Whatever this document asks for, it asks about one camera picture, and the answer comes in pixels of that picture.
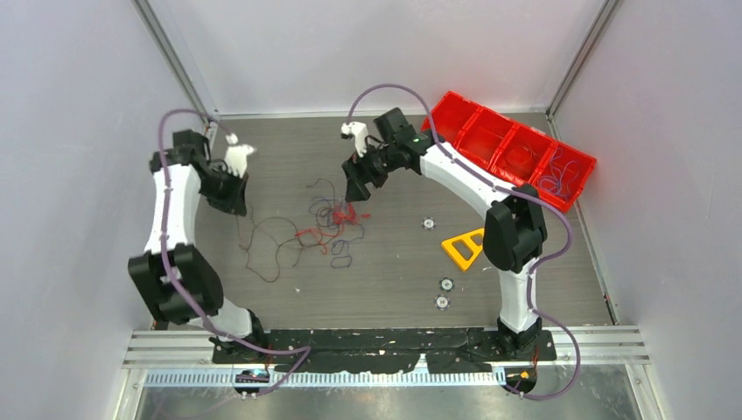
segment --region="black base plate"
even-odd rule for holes
[[[554,361],[557,352],[551,332],[540,331],[522,351],[504,354],[497,345],[497,331],[484,328],[390,328],[360,330],[273,330],[266,333],[271,348],[311,346],[311,353],[297,372],[393,374],[409,372],[425,354],[431,374],[491,372],[487,362],[530,361],[536,347],[540,361]],[[285,372],[297,356],[268,358],[245,349],[214,349],[214,364],[276,363]]]

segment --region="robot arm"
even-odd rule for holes
[[[244,216],[248,156],[255,150],[237,144],[228,136],[223,160],[213,159],[208,140],[191,130],[172,136],[172,148],[166,153],[171,181],[170,202],[165,203],[165,171],[155,153],[150,171],[155,180],[157,198],[150,238],[144,253],[129,259],[129,275],[134,281],[152,317],[157,322],[191,323],[202,320],[177,293],[162,265],[161,221],[167,214],[167,250],[180,282],[193,295],[215,326],[238,337],[247,337],[259,327],[255,315],[224,298],[221,280],[195,247],[195,220],[200,196],[211,207],[226,214]]]
[[[347,178],[346,200],[368,200],[371,193],[366,184],[382,187],[389,172],[402,167],[456,193],[485,221],[482,246],[500,274],[502,307],[498,329],[509,332],[509,344],[514,350],[524,348],[541,330],[541,320],[529,309],[527,294],[530,292],[531,302],[536,301],[534,288],[528,290],[528,271],[541,255],[547,237],[543,210],[525,199],[495,191],[473,172],[489,179],[494,186],[533,196],[538,195],[536,189],[531,185],[515,187],[474,164],[465,169],[452,160],[451,157],[458,161],[465,159],[449,143],[438,145],[429,131],[415,132],[399,108],[376,118],[374,124],[383,144],[368,145],[365,137],[362,141],[355,137],[356,152],[342,165]],[[343,126],[342,133],[347,132],[368,133],[368,130],[365,124],[352,122]]]

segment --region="gray wood surface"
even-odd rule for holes
[[[543,115],[511,116],[548,131]],[[421,121],[418,117],[410,120],[418,126]],[[257,148],[249,161],[246,193],[256,222],[278,216],[289,218],[299,229],[312,227],[312,197],[333,193],[324,182],[307,187],[318,178],[329,179],[338,197],[344,195],[340,165],[353,146],[340,139],[341,123],[341,118],[226,121],[242,142]],[[223,156],[223,138],[223,133],[217,136],[215,156]],[[241,241],[249,241],[249,218],[240,220],[238,234],[234,216],[206,203],[199,207],[196,240],[219,273],[226,297],[253,310],[268,328],[494,326],[501,303],[492,264],[482,254],[467,272],[461,272],[441,249],[442,240],[483,226],[482,219],[461,199],[412,171],[396,171],[383,188],[372,191],[371,200],[356,203],[355,208],[371,217],[361,221],[363,239],[349,244],[353,264],[346,269],[332,268],[332,256],[322,255],[319,248],[299,253],[294,241],[278,255],[280,277],[265,283],[245,268],[248,256],[240,248]],[[434,230],[422,228],[426,216],[436,221]],[[565,235],[554,216],[546,217],[549,239],[544,247],[550,253],[564,245]],[[574,246],[539,270],[537,303],[567,325],[608,323],[585,238],[576,215],[570,212],[569,217],[576,232]],[[348,227],[341,238],[351,240],[360,231]],[[268,279],[276,276],[273,238],[287,241],[295,232],[286,220],[263,222],[255,231],[249,267]],[[447,311],[433,304],[441,293],[438,281],[443,276],[456,284],[449,293]]]

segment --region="yellow triangle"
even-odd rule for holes
[[[482,236],[482,238],[484,238],[484,234],[484,228],[473,230],[469,233],[460,234],[459,236],[454,236],[451,239],[442,241],[441,247],[443,247],[443,251],[448,254],[453,262],[458,265],[458,268],[461,271],[467,271],[469,270],[469,267],[471,267],[474,263],[474,260],[477,259],[477,256],[479,256],[479,254],[481,254],[482,252],[482,246],[477,245],[477,243],[474,242],[473,238],[476,236]],[[464,256],[456,250],[456,247],[453,245],[456,242],[463,243],[467,248],[469,248],[470,251],[472,251],[472,256],[469,259],[464,258]]]

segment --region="white wall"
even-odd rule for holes
[[[223,115],[347,111],[385,81],[433,103],[450,89],[501,111],[543,110],[603,3],[157,1]],[[394,106],[422,108],[394,93],[361,108]]]
[[[126,264],[158,118],[188,103],[130,2],[3,2],[0,57],[0,418],[100,420],[150,318]]]
[[[740,16],[740,2],[624,2],[557,116],[598,158],[585,218],[673,419],[742,409]]]

